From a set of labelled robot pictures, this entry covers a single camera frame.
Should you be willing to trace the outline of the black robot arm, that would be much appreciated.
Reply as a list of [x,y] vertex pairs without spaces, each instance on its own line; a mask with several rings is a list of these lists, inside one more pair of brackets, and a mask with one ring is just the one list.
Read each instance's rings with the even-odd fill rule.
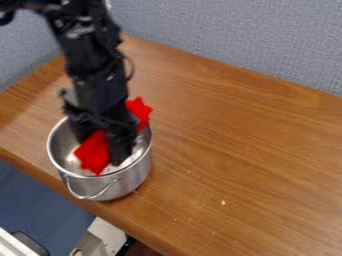
[[59,92],[70,126],[79,141],[101,129],[109,140],[110,163],[133,154],[138,120],[126,107],[129,76],[119,50],[121,27],[103,0],[0,0],[0,26],[20,10],[40,15],[66,57],[72,87]]

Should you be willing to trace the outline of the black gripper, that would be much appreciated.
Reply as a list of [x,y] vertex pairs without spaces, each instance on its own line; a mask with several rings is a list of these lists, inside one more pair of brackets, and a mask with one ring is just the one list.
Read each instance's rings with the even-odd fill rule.
[[107,131],[110,162],[119,166],[133,155],[138,120],[126,106],[129,78],[123,63],[97,69],[66,65],[72,87],[60,90],[70,128],[82,143],[91,134]]

